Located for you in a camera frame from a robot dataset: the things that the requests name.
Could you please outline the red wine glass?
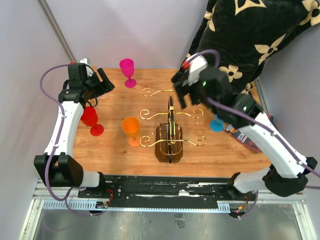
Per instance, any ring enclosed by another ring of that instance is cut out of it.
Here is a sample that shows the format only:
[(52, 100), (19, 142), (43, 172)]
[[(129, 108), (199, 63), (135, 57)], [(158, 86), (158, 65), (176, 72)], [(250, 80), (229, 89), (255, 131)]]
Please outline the red wine glass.
[(92, 136), (98, 137), (103, 134), (104, 127), (98, 124), (99, 118), (95, 108), (86, 106), (80, 120), (85, 126), (90, 127)]

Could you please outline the orange wine glass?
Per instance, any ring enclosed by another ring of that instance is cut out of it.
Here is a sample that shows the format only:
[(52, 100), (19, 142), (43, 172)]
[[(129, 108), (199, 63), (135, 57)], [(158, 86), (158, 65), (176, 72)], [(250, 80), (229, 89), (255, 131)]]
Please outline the orange wine glass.
[(128, 143), (132, 147), (140, 145), (140, 128), (139, 120), (133, 116), (126, 117), (121, 123), (122, 130), (128, 137)]

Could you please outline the pink wine glass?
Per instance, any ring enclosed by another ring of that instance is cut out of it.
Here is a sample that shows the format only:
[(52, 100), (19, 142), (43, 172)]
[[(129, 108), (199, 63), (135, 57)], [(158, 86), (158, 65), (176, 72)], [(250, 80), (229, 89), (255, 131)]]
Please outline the pink wine glass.
[(132, 78), (135, 73), (134, 61), (130, 58), (125, 58), (120, 61), (119, 67), (122, 74), (127, 78), (124, 85), (127, 88), (134, 88), (137, 85), (136, 80)]

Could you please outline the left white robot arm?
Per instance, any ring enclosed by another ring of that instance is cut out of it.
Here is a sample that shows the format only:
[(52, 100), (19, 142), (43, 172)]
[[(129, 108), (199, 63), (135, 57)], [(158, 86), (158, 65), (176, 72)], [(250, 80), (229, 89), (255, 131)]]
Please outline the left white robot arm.
[(58, 105), (58, 115), (50, 141), (42, 155), (34, 158), (34, 166), (50, 195), (57, 201), (65, 200), (54, 194), (53, 188), (87, 189), (96, 198), (107, 193), (103, 173), (86, 171), (73, 157), (77, 128), (92, 99), (111, 92), (115, 86), (103, 68), (93, 70), (84, 62), (65, 64), (68, 79), (63, 83), (58, 97), (49, 95), (44, 87), (48, 69), (40, 78), (42, 93)]

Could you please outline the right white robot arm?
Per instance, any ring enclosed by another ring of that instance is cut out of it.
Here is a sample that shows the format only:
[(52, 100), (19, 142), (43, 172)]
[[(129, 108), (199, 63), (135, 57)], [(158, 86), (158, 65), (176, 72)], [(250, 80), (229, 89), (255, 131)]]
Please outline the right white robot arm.
[(252, 96), (233, 91), (226, 73), (209, 66), (197, 73), (194, 80), (188, 80), (191, 75), (180, 70), (171, 79), (181, 107), (186, 108), (184, 97), (189, 95), (193, 105), (203, 104), (245, 134), (271, 161), (269, 167), (260, 171), (235, 173), (226, 188), (230, 199), (238, 200), (244, 193), (261, 190), (288, 197), (306, 188), (308, 173), (320, 175), (315, 171), (317, 160), (295, 150)]

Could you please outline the blue wine glass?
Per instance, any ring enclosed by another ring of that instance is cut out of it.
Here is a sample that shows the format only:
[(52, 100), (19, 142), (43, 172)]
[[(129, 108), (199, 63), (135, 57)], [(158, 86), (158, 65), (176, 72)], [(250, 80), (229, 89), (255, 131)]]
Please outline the blue wine glass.
[(224, 129), (224, 121), (214, 114), (214, 120), (210, 122), (210, 129), (216, 133), (222, 132)]

